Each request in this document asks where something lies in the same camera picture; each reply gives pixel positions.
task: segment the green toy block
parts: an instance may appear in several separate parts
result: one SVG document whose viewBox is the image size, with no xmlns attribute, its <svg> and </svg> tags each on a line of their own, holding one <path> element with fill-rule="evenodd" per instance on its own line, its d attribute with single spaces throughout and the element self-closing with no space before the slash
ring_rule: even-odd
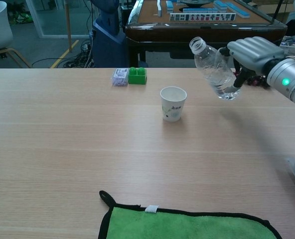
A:
<svg viewBox="0 0 295 239">
<path fill-rule="evenodd" d="M 129 84 L 145 85 L 147 83 L 147 70 L 143 67 L 131 67 L 129 70 Z"/>
</svg>

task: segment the bottle neck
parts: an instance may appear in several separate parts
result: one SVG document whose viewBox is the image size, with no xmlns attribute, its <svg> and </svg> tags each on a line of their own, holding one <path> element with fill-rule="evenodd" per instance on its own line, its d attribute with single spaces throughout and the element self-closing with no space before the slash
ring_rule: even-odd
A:
<svg viewBox="0 0 295 239">
<path fill-rule="evenodd" d="M 194 55 L 198 55 L 206 48 L 206 42 L 199 36 L 195 37 L 189 43 L 189 48 Z"/>
</svg>

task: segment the paper cup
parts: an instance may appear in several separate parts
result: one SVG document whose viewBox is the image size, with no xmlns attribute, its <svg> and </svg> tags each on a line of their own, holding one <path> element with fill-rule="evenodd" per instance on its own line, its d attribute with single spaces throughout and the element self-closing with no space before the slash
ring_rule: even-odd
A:
<svg viewBox="0 0 295 239">
<path fill-rule="evenodd" d="M 162 99 L 163 119 L 169 122 L 178 121 L 181 118 L 187 93 L 176 87 L 165 87 L 160 92 Z"/>
</svg>

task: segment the green towel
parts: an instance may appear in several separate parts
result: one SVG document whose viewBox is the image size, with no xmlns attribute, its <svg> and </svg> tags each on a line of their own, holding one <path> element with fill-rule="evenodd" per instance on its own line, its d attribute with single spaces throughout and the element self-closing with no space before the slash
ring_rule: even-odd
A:
<svg viewBox="0 0 295 239">
<path fill-rule="evenodd" d="M 147 213 L 139 205 L 117 204 L 104 191 L 100 196 L 110 206 L 101 224 L 100 239 L 281 239 L 268 221 L 246 214 L 169 209 Z"/>
</svg>

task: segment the green light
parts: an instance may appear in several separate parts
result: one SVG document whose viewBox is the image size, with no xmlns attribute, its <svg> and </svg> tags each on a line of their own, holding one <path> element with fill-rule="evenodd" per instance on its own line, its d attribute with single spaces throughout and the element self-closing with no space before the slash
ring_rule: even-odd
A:
<svg viewBox="0 0 295 239">
<path fill-rule="evenodd" d="M 283 86 L 287 86 L 287 85 L 289 85 L 290 82 L 291 82 L 290 79 L 284 78 L 282 81 L 282 84 L 283 84 Z"/>
</svg>

